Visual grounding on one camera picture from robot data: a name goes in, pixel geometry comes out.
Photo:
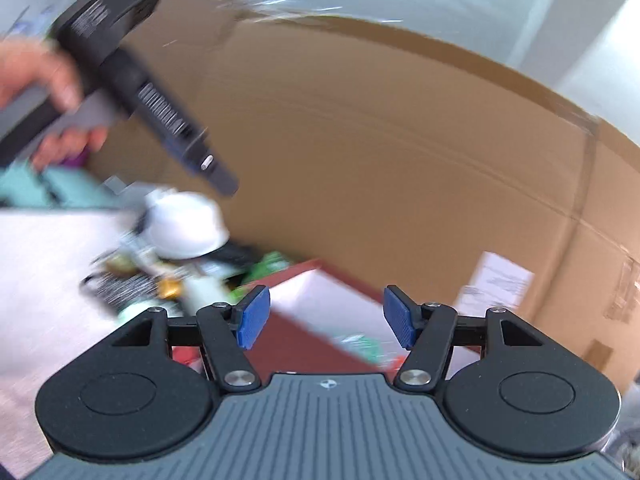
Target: purple object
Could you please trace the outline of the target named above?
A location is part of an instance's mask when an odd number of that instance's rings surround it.
[[[74,158],[66,158],[60,163],[60,166],[64,166],[65,168],[82,168],[86,163],[87,158],[89,157],[89,149],[85,148],[82,150],[80,155],[75,156]]]

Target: human hand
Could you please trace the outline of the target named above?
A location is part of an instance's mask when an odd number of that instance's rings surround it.
[[[53,104],[62,113],[75,111],[82,101],[78,72],[69,56],[54,52],[38,40],[8,38],[0,41],[0,108],[7,106],[32,83],[46,86]],[[68,128],[50,134],[31,157],[31,164],[41,171],[49,164],[80,155],[85,147],[95,152],[106,139],[106,127],[89,131]]]

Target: blue gripper pad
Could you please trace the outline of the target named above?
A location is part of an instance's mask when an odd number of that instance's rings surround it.
[[[269,289],[265,287],[242,311],[242,321],[236,331],[236,341],[240,348],[250,350],[254,345],[264,324],[267,323],[267,319],[269,319],[270,305],[271,297]]]
[[[385,287],[382,310],[385,313],[386,322],[394,331],[396,339],[402,348],[413,348],[416,340],[416,331],[411,322],[409,308],[389,288]]]

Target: white hard hat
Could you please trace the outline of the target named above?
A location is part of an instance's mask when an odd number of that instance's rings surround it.
[[[161,258],[188,260],[222,247],[229,240],[218,204],[193,192],[148,196],[142,237]]]

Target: barcode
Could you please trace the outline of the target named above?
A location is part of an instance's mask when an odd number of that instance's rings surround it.
[[[186,126],[186,122],[152,83],[145,84],[138,91],[138,97],[172,135],[178,136]]]
[[[98,25],[110,14],[103,0],[96,0],[91,7],[76,19],[71,27],[80,36],[89,37]]]

